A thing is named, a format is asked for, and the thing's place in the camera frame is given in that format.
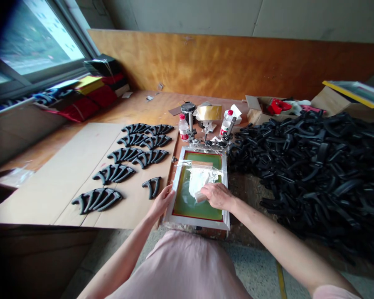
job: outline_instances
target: concrete floor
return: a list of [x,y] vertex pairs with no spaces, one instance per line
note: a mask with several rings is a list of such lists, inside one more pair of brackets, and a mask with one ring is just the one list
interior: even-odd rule
[[[135,269],[165,234],[166,228],[160,227],[151,232],[140,254]],[[61,299],[74,299],[111,255],[119,248],[131,233],[131,230],[102,230],[94,241],[89,253],[70,281]],[[276,260],[267,251],[249,247],[221,243],[233,260],[238,277],[248,293],[255,299],[281,299]],[[285,270],[283,271],[285,290],[289,299],[307,299],[309,293]],[[364,299],[374,298],[374,280],[343,273],[356,287]]]

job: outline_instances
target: printed label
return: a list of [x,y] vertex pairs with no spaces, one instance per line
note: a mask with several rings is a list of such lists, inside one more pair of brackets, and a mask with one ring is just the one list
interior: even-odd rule
[[224,132],[227,132],[228,130],[229,130],[228,127],[226,127],[226,126],[222,126],[222,127],[220,128],[220,136],[223,136],[223,133],[224,133]]
[[180,132],[180,137],[182,138],[182,140],[188,139],[187,130],[179,130],[179,132]]

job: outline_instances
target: wooden table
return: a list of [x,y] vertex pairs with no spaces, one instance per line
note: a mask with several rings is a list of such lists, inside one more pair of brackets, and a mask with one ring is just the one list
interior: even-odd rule
[[[153,100],[147,101],[146,97],[152,96]],[[155,124],[169,124],[177,125],[179,121],[178,115],[171,115],[168,110],[173,109],[184,102],[190,101],[195,105],[209,101],[214,104],[221,104],[223,111],[229,109],[231,105],[236,104],[242,112],[242,122],[240,127],[248,124],[246,114],[248,112],[248,105],[242,101],[210,98],[201,96],[190,96],[176,93],[163,93],[155,91],[137,91],[129,99],[118,99],[110,107],[103,109],[99,114],[89,119],[84,123],[69,123],[58,129],[56,132],[47,136],[44,140],[36,145],[30,147],[25,152],[21,153],[0,168],[0,171],[11,169],[14,167],[25,167],[26,169],[37,171],[39,170],[51,157],[53,157],[77,132],[79,132],[88,122],[99,123],[147,123],[149,125]],[[197,137],[202,137],[201,129],[197,126]],[[174,156],[179,157],[182,142],[176,145]],[[170,179],[174,179],[174,172],[171,172]],[[266,210],[259,206],[262,197],[272,198],[273,195],[269,190],[266,190],[260,183],[259,178],[252,175],[243,175],[238,173],[229,173],[229,189],[249,203],[252,207],[260,210],[268,217],[276,220],[274,215],[267,214]],[[229,232],[202,228],[197,230],[190,225],[179,225],[175,223],[166,223],[169,228],[178,230],[185,230],[192,233],[198,233],[205,237],[234,242],[258,249],[264,249],[263,245],[252,233],[243,226],[234,216],[231,217],[231,230]],[[374,278],[374,266],[361,259],[355,259],[357,266],[352,267],[345,263],[343,259],[333,250],[324,247],[317,242],[307,241],[307,244],[315,251],[320,253],[330,264],[341,271],[350,272],[352,274],[360,274]]]

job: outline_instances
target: hand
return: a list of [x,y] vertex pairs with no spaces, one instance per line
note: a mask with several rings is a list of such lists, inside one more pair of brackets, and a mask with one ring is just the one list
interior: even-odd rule
[[159,217],[165,212],[170,200],[175,195],[175,191],[172,189],[172,184],[166,186],[161,193],[154,200],[153,205],[147,213],[147,218],[150,218],[152,221],[157,221]]
[[207,183],[201,188],[210,205],[219,210],[229,211],[236,202],[236,197],[222,183]]

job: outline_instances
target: plastic bottle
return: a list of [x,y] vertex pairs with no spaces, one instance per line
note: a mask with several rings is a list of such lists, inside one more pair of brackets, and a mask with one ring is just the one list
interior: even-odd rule
[[223,122],[221,123],[220,136],[223,136],[223,133],[229,130],[232,119],[233,119],[233,110],[229,110],[227,112],[227,115],[224,117]]
[[186,116],[183,113],[181,113],[179,117],[180,117],[180,121],[179,121],[180,137],[182,138],[183,142],[188,142],[187,130],[189,127],[186,121]]

